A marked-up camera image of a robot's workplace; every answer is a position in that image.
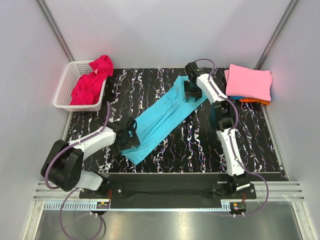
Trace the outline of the cyan t shirt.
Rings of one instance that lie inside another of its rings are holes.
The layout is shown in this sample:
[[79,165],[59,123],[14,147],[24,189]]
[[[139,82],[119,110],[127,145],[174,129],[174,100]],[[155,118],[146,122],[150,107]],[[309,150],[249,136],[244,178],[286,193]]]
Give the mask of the cyan t shirt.
[[187,76],[178,76],[168,92],[136,118],[136,135],[140,146],[125,150],[122,155],[137,165],[143,161],[182,121],[207,97],[185,99]]

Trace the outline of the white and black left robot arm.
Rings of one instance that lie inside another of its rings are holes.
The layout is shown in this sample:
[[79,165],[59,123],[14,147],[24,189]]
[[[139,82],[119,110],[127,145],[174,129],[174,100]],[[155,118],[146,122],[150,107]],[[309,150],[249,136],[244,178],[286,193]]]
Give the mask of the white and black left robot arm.
[[82,138],[70,142],[57,140],[40,171],[46,187],[65,192],[85,189],[95,197],[103,198],[108,193],[107,175],[83,170],[83,161],[105,147],[115,155],[137,148],[140,145],[137,126],[134,118],[124,116]]

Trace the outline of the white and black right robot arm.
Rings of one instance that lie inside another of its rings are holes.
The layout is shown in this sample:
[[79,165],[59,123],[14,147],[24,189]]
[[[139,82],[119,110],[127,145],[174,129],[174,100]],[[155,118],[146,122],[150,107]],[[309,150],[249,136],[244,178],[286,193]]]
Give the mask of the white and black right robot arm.
[[184,82],[185,100],[200,100],[206,96],[211,104],[209,125],[216,132],[227,166],[227,183],[221,193],[232,198],[239,198],[250,186],[247,173],[236,140],[236,126],[239,114],[235,101],[228,98],[216,85],[212,73],[207,67],[198,67],[197,63],[189,62],[185,66],[188,81]]

